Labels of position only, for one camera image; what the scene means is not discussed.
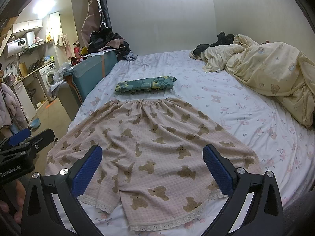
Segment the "person's left hand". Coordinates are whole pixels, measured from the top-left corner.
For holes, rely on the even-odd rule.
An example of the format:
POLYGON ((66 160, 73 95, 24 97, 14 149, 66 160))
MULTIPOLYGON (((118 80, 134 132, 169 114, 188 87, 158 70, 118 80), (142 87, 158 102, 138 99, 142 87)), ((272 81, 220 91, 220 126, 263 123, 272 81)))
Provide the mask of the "person's left hand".
POLYGON ((25 196, 25 187, 18 179, 1 186, 1 210, 3 213, 10 212, 10 206, 4 199, 2 199, 2 197, 7 197, 7 200, 10 204, 12 204, 12 207, 14 207, 14 210, 16 211, 13 215, 13 218, 17 224, 21 224, 22 221, 25 196))

